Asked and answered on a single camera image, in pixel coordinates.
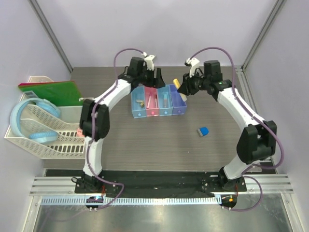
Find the four-colour compartment organizer box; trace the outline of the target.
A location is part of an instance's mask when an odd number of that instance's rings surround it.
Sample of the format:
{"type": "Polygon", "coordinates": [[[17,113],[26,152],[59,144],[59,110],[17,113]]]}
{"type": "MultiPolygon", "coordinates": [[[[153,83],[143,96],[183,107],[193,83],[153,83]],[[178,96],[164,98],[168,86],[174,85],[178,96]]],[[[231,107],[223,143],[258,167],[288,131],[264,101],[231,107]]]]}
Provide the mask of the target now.
{"type": "Polygon", "coordinates": [[[181,98],[180,93],[177,92],[174,84],[168,84],[159,89],[139,86],[131,92],[131,112],[134,118],[184,115],[186,110],[187,104],[181,98]],[[168,108],[164,108],[164,93],[168,95],[168,108]],[[147,102],[150,95],[152,95],[152,101],[150,108],[147,109],[147,102]],[[155,107],[155,95],[157,95],[158,99],[158,108],[155,107]],[[144,107],[141,107],[140,102],[136,102],[136,100],[143,100],[144,107]]]}

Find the blue capped clear tube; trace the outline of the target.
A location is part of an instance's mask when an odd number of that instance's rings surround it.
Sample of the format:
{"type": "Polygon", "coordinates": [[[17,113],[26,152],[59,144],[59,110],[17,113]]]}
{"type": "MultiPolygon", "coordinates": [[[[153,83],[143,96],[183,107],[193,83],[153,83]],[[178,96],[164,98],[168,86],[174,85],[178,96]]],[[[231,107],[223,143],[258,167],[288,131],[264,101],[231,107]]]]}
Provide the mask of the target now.
{"type": "Polygon", "coordinates": [[[163,101],[164,101],[164,108],[168,108],[169,107],[169,99],[168,99],[167,93],[164,93],[163,101]]]}

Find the blue grey pencil sharpener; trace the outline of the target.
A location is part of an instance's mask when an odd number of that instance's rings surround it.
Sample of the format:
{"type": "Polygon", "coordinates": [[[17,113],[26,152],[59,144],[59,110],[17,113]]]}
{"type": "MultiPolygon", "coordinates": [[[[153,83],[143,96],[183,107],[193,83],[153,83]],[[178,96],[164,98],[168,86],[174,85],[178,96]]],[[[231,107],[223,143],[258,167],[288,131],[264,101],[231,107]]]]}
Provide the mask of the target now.
{"type": "Polygon", "coordinates": [[[198,129],[197,129],[197,132],[198,132],[198,134],[199,134],[200,137],[204,137],[204,136],[206,136],[206,135],[209,134],[209,130],[208,130],[207,127],[198,128],[198,129]]]}

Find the white red-tipped pen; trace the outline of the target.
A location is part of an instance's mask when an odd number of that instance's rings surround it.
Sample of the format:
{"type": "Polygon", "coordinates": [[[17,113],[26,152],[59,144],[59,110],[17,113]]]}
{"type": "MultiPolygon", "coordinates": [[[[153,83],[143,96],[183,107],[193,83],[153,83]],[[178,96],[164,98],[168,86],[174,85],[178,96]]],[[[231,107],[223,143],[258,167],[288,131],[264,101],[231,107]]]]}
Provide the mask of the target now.
{"type": "Polygon", "coordinates": [[[155,100],[155,107],[158,108],[158,99],[157,99],[157,95],[155,95],[154,100],[155,100]]]}

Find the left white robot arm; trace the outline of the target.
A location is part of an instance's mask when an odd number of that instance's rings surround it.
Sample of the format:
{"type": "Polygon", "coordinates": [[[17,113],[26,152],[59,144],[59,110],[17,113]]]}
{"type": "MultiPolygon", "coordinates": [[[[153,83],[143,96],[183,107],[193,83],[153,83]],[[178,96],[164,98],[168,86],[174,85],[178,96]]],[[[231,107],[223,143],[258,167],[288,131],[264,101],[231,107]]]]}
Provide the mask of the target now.
{"type": "Polygon", "coordinates": [[[154,55],[143,53],[143,58],[133,57],[125,71],[116,76],[115,83],[100,96],[84,100],[79,127],[84,135],[85,165],[83,175],[77,180],[76,187],[97,193],[104,181],[101,153],[105,137],[110,130],[110,111],[138,85],[162,88],[165,83],[161,69],[155,68],[154,55]]]}

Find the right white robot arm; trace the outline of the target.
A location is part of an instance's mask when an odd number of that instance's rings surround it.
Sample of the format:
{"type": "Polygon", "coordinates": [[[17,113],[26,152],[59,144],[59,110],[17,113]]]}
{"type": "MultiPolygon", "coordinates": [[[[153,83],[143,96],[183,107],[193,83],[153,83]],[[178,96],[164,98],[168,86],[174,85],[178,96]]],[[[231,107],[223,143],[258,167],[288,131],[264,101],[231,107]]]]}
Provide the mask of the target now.
{"type": "Polygon", "coordinates": [[[186,96],[200,90],[206,91],[230,113],[241,130],[236,156],[218,174],[220,189],[234,191],[245,170],[274,155],[277,126],[273,121],[265,121],[256,115],[239,95],[232,81],[223,79],[219,61],[205,61],[203,70],[199,68],[196,58],[189,58],[185,65],[190,70],[183,75],[183,82],[177,91],[186,96]]]}

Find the pink sticky note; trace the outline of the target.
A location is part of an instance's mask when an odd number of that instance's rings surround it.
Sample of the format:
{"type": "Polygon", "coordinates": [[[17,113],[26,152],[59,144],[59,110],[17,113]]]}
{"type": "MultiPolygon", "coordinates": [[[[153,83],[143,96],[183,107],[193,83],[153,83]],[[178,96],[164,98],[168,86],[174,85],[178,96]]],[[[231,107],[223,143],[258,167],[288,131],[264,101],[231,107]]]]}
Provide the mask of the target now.
{"type": "Polygon", "coordinates": [[[77,136],[77,137],[84,137],[83,131],[82,131],[80,128],[77,129],[76,136],[77,136]]]}

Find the green folder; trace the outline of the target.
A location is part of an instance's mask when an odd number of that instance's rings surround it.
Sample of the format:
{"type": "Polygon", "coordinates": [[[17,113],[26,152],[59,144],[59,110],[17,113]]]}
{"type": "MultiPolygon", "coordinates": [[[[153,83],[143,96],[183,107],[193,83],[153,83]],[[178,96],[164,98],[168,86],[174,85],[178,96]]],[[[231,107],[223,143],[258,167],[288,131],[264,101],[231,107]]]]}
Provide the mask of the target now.
{"type": "Polygon", "coordinates": [[[74,81],[19,88],[29,98],[46,99],[55,106],[81,106],[82,94],[74,81]]]}

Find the light blue headphones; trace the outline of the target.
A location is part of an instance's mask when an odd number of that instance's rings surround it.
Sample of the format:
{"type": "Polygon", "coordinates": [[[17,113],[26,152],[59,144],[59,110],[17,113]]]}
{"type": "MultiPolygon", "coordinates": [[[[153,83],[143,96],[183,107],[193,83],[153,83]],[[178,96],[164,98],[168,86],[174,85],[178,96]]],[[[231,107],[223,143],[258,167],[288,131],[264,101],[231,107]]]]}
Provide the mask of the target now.
{"type": "Polygon", "coordinates": [[[24,129],[22,129],[22,119],[26,119],[26,116],[28,116],[27,106],[29,105],[36,105],[46,113],[49,113],[56,118],[60,117],[60,110],[48,100],[41,98],[25,99],[19,102],[11,111],[10,126],[12,133],[15,136],[28,138],[40,144],[50,144],[55,142],[58,137],[58,133],[53,130],[31,133],[29,135],[25,135],[23,133],[24,129]]]}

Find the white perforated file rack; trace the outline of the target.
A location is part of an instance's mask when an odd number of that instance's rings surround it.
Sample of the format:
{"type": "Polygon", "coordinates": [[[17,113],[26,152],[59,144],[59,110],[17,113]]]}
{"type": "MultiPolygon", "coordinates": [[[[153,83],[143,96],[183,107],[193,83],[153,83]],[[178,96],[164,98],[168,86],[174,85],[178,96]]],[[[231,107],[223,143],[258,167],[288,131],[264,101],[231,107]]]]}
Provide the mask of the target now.
{"type": "Polygon", "coordinates": [[[74,81],[32,76],[18,85],[5,139],[41,159],[84,159],[79,121],[84,98],[74,81]]]}

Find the red folder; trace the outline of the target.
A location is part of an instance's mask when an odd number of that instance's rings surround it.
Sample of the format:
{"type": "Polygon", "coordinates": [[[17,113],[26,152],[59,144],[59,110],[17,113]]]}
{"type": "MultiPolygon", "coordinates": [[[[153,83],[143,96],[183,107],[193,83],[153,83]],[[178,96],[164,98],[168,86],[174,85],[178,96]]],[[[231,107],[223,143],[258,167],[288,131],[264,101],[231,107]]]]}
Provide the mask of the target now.
{"type": "Polygon", "coordinates": [[[18,88],[25,88],[30,86],[39,86],[39,85],[46,85],[46,84],[59,84],[59,83],[66,83],[66,81],[60,82],[37,82],[37,83],[21,83],[18,85],[18,88]]]}

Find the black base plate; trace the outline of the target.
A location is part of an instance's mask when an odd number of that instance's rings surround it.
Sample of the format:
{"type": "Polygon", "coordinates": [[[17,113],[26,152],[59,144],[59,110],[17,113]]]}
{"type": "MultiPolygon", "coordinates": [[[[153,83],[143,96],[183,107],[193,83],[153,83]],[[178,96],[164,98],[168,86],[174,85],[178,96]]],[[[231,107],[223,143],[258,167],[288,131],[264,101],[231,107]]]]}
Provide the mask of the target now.
{"type": "Polygon", "coordinates": [[[111,171],[87,176],[81,170],[47,170],[47,177],[68,177],[75,193],[105,193],[122,198],[206,197],[215,192],[246,192],[243,177],[226,180],[220,172],[111,171]]]}

